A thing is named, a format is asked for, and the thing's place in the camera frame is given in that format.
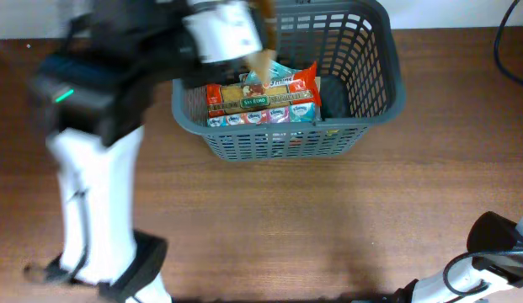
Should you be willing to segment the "San Remo spaghetti pack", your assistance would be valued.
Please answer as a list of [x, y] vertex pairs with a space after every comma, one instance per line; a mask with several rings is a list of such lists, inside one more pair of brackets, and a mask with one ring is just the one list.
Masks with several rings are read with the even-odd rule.
[[209, 84], [206, 86], [208, 116], [214, 118], [306, 103], [320, 106], [317, 67], [314, 62], [307, 69], [268, 83]]

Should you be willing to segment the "beige clear wrapper bag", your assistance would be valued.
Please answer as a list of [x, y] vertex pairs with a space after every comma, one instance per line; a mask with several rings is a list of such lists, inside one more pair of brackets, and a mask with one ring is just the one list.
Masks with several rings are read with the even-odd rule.
[[246, 62], [262, 83], [270, 80], [271, 62], [276, 58], [275, 9], [272, 0], [250, 0], [253, 22], [258, 32], [262, 49], [247, 55]]

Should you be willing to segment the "light teal tissue pack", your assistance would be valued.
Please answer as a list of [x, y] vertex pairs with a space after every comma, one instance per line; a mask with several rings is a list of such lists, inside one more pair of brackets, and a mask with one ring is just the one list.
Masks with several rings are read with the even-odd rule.
[[[276, 61], [272, 61], [269, 68], [268, 81], [273, 79], [280, 79], [283, 77], [289, 77], [295, 73], [299, 72], [298, 69], [289, 68], [288, 66], [283, 66]], [[262, 83], [261, 78], [254, 72], [243, 73], [239, 75], [240, 82], [244, 83]]]

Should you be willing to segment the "blue pasta pack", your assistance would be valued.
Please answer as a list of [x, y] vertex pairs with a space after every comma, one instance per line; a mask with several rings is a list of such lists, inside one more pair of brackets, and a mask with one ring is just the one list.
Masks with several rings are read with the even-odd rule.
[[305, 103], [209, 118], [207, 120], [207, 125], [216, 128], [233, 125], [264, 125], [301, 122], [312, 123], [319, 121], [320, 119], [320, 108], [315, 103]]

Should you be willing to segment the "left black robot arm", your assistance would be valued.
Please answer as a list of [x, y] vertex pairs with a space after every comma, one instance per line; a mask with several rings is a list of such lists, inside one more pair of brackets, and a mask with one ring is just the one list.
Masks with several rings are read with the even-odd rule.
[[169, 302], [165, 239], [133, 226], [143, 117], [160, 82], [210, 81], [223, 62], [263, 50], [246, 1], [93, 1], [29, 89], [57, 165], [64, 247], [24, 268], [35, 284], [85, 284], [110, 302]]

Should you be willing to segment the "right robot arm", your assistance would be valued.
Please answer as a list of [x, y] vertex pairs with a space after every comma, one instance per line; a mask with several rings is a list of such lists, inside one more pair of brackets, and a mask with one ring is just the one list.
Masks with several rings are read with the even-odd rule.
[[482, 214], [467, 237], [467, 250], [437, 274], [415, 279], [391, 302], [479, 302], [496, 292], [523, 287], [523, 217], [511, 221], [493, 211]]

